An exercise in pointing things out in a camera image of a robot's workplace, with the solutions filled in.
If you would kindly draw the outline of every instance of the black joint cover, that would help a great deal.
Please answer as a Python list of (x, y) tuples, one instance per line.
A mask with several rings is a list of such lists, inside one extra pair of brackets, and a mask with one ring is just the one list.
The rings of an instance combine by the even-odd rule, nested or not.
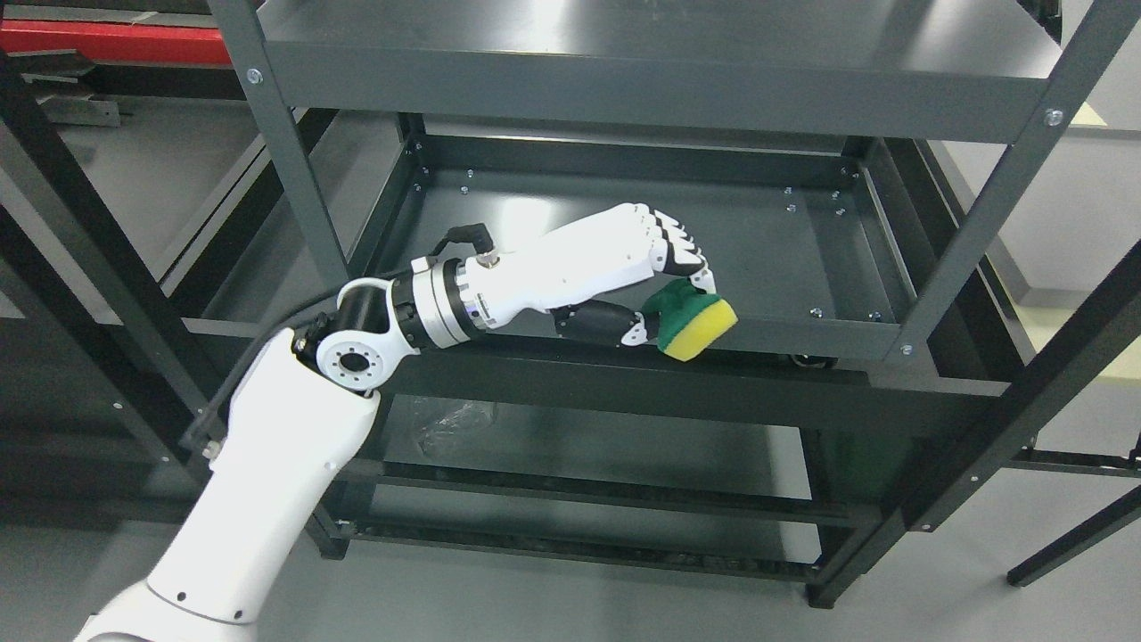
[(594, 299), (551, 309), (551, 315), (560, 338), (599, 346), (621, 346), (638, 324), (638, 315), (629, 307)]

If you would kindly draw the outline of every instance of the silver metal ring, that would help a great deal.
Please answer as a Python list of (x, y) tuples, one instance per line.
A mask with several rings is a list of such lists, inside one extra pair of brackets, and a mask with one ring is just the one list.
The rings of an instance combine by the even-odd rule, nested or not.
[(436, 296), (432, 295), (430, 271), (416, 271), (412, 275), (412, 300), (416, 306), (420, 324), (437, 348), (451, 348), (460, 343), (447, 332), (444, 319), (439, 316)]
[(447, 328), (455, 343), (471, 341), (471, 338), (463, 332), (459, 320), (455, 318), (455, 312), (452, 311), (452, 301), (447, 300), (447, 285), (444, 282), (444, 263), (437, 262), (434, 265), (430, 274), (431, 289), (436, 298), (436, 309), (439, 310), (439, 317), (444, 319), (444, 327)]

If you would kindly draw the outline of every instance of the shelf post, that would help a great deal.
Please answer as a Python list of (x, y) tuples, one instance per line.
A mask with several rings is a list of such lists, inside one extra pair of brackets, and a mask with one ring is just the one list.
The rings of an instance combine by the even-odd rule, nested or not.
[(265, 50), (258, 13), (248, 0), (210, 0), (253, 119), (266, 140), (274, 166), (301, 227), (317, 270), (331, 286), (348, 279), (345, 252), (309, 164), (293, 112), (282, 98)]
[(1006, 147), (920, 292), (888, 359), (906, 359), (912, 347), (934, 331), (1139, 18), (1141, 0), (1097, 0), (1090, 7), (1054, 65), (1038, 106)]

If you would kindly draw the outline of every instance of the green scouring pad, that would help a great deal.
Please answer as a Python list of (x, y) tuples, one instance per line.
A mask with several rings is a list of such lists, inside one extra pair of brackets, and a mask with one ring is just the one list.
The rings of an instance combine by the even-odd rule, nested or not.
[(671, 281), (646, 299), (642, 314), (661, 315), (657, 349), (689, 361), (737, 324), (737, 312), (718, 294), (703, 292), (685, 278)]

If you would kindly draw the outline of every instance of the shelf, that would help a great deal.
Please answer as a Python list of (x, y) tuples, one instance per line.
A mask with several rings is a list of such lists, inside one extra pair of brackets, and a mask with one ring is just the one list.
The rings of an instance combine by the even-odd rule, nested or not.
[[(453, 422), (439, 424), (440, 417)], [(396, 396), (383, 426), (386, 462), (809, 499), (796, 431)], [(819, 550), (782, 546), (815, 528), (744, 517), (439, 491), (381, 483), (371, 517), (442, 528), (510, 530), (610, 544), (697, 550), (811, 563)]]
[[(454, 225), (485, 222), (511, 251), (574, 219), (645, 201), (686, 224), (741, 317), (720, 349), (882, 359), (908, 304), (890, 234), (874, 208), (857, 204), (866, 186), (840, 156), (446, 136), (428, 136), (422, 147), (428, 173), (416, 176), (382, 239), (377, 271), (406, 266)], [(638, 308), (664, 283), (601, 298)], [(810, 314), (817, 307), (820, 318)], [(869, 323), (874, 311), (881, 323)], [(504, 332), (555, 336), (537, 312)]]
[(928, 139), (1013, 140), (1060, 54), (1017, 3), (971, 0), (277, 0), (259, 15), (291, 105)]

